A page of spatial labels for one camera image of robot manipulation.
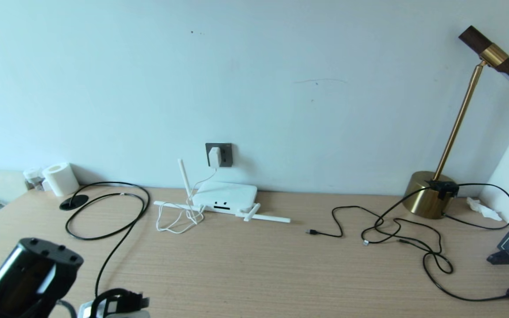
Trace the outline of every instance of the black cable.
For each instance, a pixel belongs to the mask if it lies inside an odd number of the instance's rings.
[[[508,196],[508,199],[509,199],[509,193],[507,193],[506,190],[502,189],[501,187],[497,186],[497,185],[493,185],[491,183],[461,183],[460,185],[458,185],[459,187],[463,187],[463,186],[492,186],[492,187],[495,187],[495,188],[498,188],[500,189],[503,193],[505,193],[507,196]],[[455,217],[452,217],[452,216],[449,216],[445,213],[443,213],[443,215],[445,217],[448,217],[449,219],[452,219],[452,220],[455,220],[455,221],[458,221],[458,222],[461,222],[463,224],[467,224],[467,225],[472,225],[472,226],[476,226],[476,227],[480,227],[481,229],[487,229],[487,230],[501,230],[501,229],[505,229],[507,228],[507,226],[509,225],[509,222],[505,225],[505,226],[501,226],[501,227],[486,227],[486,226],[482,226],[482,225],[476,225],[476,224],[472,224],[472,223],[469,223],[469,222],[466,222],[466,221],[463,221],[463,220],[460,220],[460,219],[457,219]]]
[[[479,186],[480,185],[484,185],[484,186],[497,187],[498,189],[502,190],[503,193],[505,193],[508,196],[508,198],[509,198],[509,193],[507,193],[504,189],[502,189],[501,187],[499,187],[497,185],[491,185],[491,184],[487,184],[487,183],[463,183],[463,184],[459,185],[459,187],[461,187],[461,186],[474,186],[474,185],[479,185]],[[401,243],[409,244],[409,245],[412,245],[412,246],[414,246],[414,247],[416,247],[416,248],[418,248],[418,249],[420,249],[422,251],[425,251],[426,254],[424,254],[423,259],[422,259],[422,265],[423,265],[424,271],[426,272],[426,274],[428,275],[428,277],[432,281],[432,283],[435,284],[436,287],[439,288],[440,290],[442,290],[445,294],[447,294],[449,296],[452,296],[454,298],[460,299],[460,300],[468,301],[468,302],[488,302],[488,301],[492,301],[492,300],[499,300],[499,299],[509,298],[509,291],[507,291],[507,293],[502,295],[502,296],[496,296],[496,297],[491,297],[491,298],[482,298],[482,299],[464,298],[464,297],[452,294],[452,292],[449,292],[443,286],[441,286],[441,284],[439,284],[439,282],[437,282],[435,280],[435,278],[431,275],[430,271],[428,270],[428,267],[426,265],[426,259],[428,258],[428,256],[433,256],[433,258],[435,258],[437,267],[439,268],[439,270],[441,272],[444,272],[446,274],[452,274],[454,272],[454,268],[453,268],[453,265],[451,264],[451,261],[448,258],[446,258],[444,255],[442,255],[443,247],[442,247],[442,243],[441,243],[441,240],[442,240],[441,233],[438,230],[434,229],[433,227],[431,227],[429,225],[426,225],[426,224],[419,223],[419,222],[409,221],[409,220],[405,220],[405,219],[401,219],[401,218],[394,218],[393,219],[394,223],[396,223],[398,225],[398,229],[396,229],[394,231],[394,233],[387,233],[387,232],[385,232],[385,231],[383,231],[383,230],[381,230],[379,228],[382,224],[384,224],[384,216],[386,216],[390,211],[392,211],[400,203],[406,201],[412,195],[415,195],[416,193],[419,193],[419,192],[424,191],[426,189],[431,189],[431,188],[428,187],[428,188],[418,189],[417,191],[414,191],[414,192],[410,193],[409,195],[406,195],[405,197],[400,199],[400,201],[398,201],[394,205],[392,205],[392,207],[388,208],[388,210],[386,210],[381,215],[378,215],[378,214],[376,214],[376,213],[374,213],[374,212],[372,212],[372,211],[370,211],[370,210],[368,210],[368,209],[366,209],[364,207],[360,207],[359,205],[348,205],[348,206],[343,206],[343,207],[335,207],[335,208],[333,208],[331,210],[331,215],[333,216],[333,220],[335,221],[335,223],[339,227],[339,232],[340,232],[339,235],[323,233],[323,232],[320,232],[320,231],[317,231],[317,230],[308,230],[307,233],[314,234],[314,235],[315,234],[322,234],[322,235],[327,235],[329,237],[341,238],[344,235],[343,234],[343,227],[341,226],[341,223],[337,220],[337,218],[335,216],[335,212],[337,210],[339,210],[339,209],[359,208],[359,209],[367,211],[368,213],[376,216],[376,222],[374,222],[374,225],[371,226],[371,227],[366,228],[365,230],[363,230],[361,232],[361,239],[363,240],[363,242],[366,245],[368,245],[368,244],[378,244],[378,243],[385,242],[386,240],[388,240],[388,239],[390,239],[392,237],[396,237],[396,238],[399,238],[398,241],[401,242]],[[465,224],[468,224],[468,225],[477,226],[477,227],[481,227],[483,229],[489,229],[489,230],[504,229],[506,226],[509,225],[509,223],[508,223],[505,226],[496,227],[496,228],[494,228],[494,227],[483,227],[483,226],[479,226],[479,225],[475,225],[475,224],[471,224],[471,223],[468,223],[468,222],[464,222],[464,221],[455,219],[454,217],[450,217],[450,216],[445,215],[445,214],[443,214],[443,215],[448,217],[449,219],[453,219],[453,220],[459,221],[461,223],[465,223]],[[415,224],[415,225],[423,226],[423,227],[426,227],[426,228],[434,231],[437,234],[437,236],[438,236],[438,247],[439,247],[439,250],[438,251],[434,251],[428,244],[426,244],[422,240],[398,235],[398,233],[402,229],[402,224],[400,224],[400,221],[405,221],[405,222],[412,223],[412,224]],[[377,240],[377,241],[368,241],[368,240],[365,239],[365,234],[368,231],[370,231],[370,230],[375,230],[376,232],[378,232],[380,234],[386,235],[386,238],[384,238],[382,240]],[[445,269],[445,268],[443,268],[441,266],[439,259],[443,260],[447,264],[448,269]]]
[[[74,306],[72,306],[72,304],[70,304],[69,302],[67,302],[65,300],[59,299],[59,300],[56,301],[56,304],[60,305],[60,306],[66,307],[66,309],[68,310],[71,318],[76,318],[77,317],[76,310],[74,309]]]
[[[72,237],[76,238],[76,239],[80,239],[80,240],[99,240],[99,239],[104,239],[104,238],[108,238],[108,237],[111,237],[125,229],[128,229],[127,232],[125,232],[125,235],[121,238],[121,240],[119,240],[119,243],[117,243],[117,245],[113,248],[113,250],[111,250],[111,253],[109,253],[109,255],[107,256],[107,258],[105,259],[105,262],[103,262],[103,265],[101,266],[101,269],[99,270],[99,274],[97,275],[97,279],[95,280],[95,297],[97,297],[98,295],[98,290],[99,290],[99,280],[101,280],[101,275],[103,274],[103,270],[105,269],[105,266],[107,265],[107,263],[109,262],[109,259],[111,258],[111,256],[113,256],[113,254],[115,253],[115,251],[117,251],[117,248],[119,248],[119,246],[123,243],[123,241],[125,241],[125,238],[127,236],[129,236],[129,233],[131,233],[131,230],[133,229],[133,227],[135,226],[135,224],[137,223],[137,221],[139,221],[141,219],[141,217],[143,217],[143,215],[146,213],[148,207],[149,207],[149,204],[150,204],[150,194],[148,193],[148,191],[146,189],[144,189],[143,187],[140,187],[139,185],[134,185],[133,183],[127,183],[127,182],[95,182],[95,183],[90,183],[89,185],[85,185],[83,187],[81,187],[79,190],[77,190],[73,195],[72,197],[70,198],[70,202],[72,201],[72,199],[80,192],[82,191],[83,189],[86,189],[87,187],[89,186],[94,186],[94,185],[103,185],[103,184],[111,184],[111,183],[114,183],[114,184],[120,184],[120,185],[128,185],[128,186],[133,186],[133,187],[136,187],[136,188],[139,188],[141,190],[144,191],[145,194],[147,194],[147,201],[144,201],[144,199],[136,194],[133,194],[133,193],[108,193],[108,194],[105,194],[105,195],[102,195],[101,197],[97,197],[95,199],[93,199],[92,201],[89,201],[87,202],[86,204],[82,205],[76,212],[73,213],[73,215],[68,219],[68,221],[66,221],[66,224],[65,224],[65,229],[66,229],[66,232],[71,235]],[[108,233],[108,234],[105,234],[105,235],[101,235],[99,237],[81,237],[79,235],[76,235],[74,234],[70,229],[69,229],[69,224],[70,222],[75,219],[76,215],[78,215],[80,212],[82,212],[85,208],[89,207],[89,205],[97,202],[97,201],[100,201],[101,199],[105,199],[106,197],[113,197],[113,196],[117,196],[117,195],[126,195],[126,196],[129,196],[129,197],[136,197],[137,199],[139,199],[142,203],[142,207],[139,211],[139,214],[135,217],[135,219],[133,219],[133,221],[131,221],[129,224],[123,226],[122,228],[118,229],[118,230],[115,230],[111,233]]]

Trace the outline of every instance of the desk lamp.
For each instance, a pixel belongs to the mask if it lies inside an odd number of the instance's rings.
[[[410,212],[428,219],[441,219],[449,207],[452,198],[456,195],[456,192],[454,191],[442,192],[436,189],[426,188],[432,187],[437,182],[454,182],[451,178],[443,175],[442,171],[451,151],[451,147],[453,147],[455,137],[459,132],[463,117],[467,112],[467,107],[471,102],[472,94],[475,91],[475,87],[479,81],[483,67],[492,67],[498,72],[507,75],[507,78],[509,78],[509,56],[501,48],[499,48],[498,45],[488,40],[488,38],[476,30],[474,26],[469,26],[468,29],[459,36],[459,38],[479,55],[481,62],[475,66],[475,70],[472,73],[467,93],[463,99],[463,104],[461,105],[459,114],[455,119],[451,135],[449,136],[443,155],[441,155],[436,171],[415,172],[408,183],[406,195],[409,195],[414,191],[418,191],[418,193],[412,195],[403,203],[404,207],[410,210]]]

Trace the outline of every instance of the white router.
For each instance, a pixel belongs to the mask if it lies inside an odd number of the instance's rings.
[[[257,215],[260,203],[255,203],[257,187],[254,185],[241,185],[238,183],[206,181],[202,183],[200,189],[192,196],[192,190],[188,183],[184,162],[178,159],[180,173],[184,179],[184,187],[188,197],[192,197],[194,205],[190,206],[193,211],[202,213],[203,211],[212,211],[226,213],[244,218],[244,221],[267,220],[275,222],[289,223],[290,219],[286,217],[275,217],[267,215]],[[185,204],[176,205],[163,201],[155,201],[154,204],[180,209]]]

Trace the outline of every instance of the white power adapter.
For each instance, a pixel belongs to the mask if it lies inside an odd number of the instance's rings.
[[[210,149],[208,157],[210,167],[217,169],[221,166],[221,148],[213,147]]]

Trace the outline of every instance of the toilet paper roll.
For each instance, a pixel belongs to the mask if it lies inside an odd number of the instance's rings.
[[[42,171],[57,197],[74,193],[79,188],[76,177],[69,163],[57,163]]]

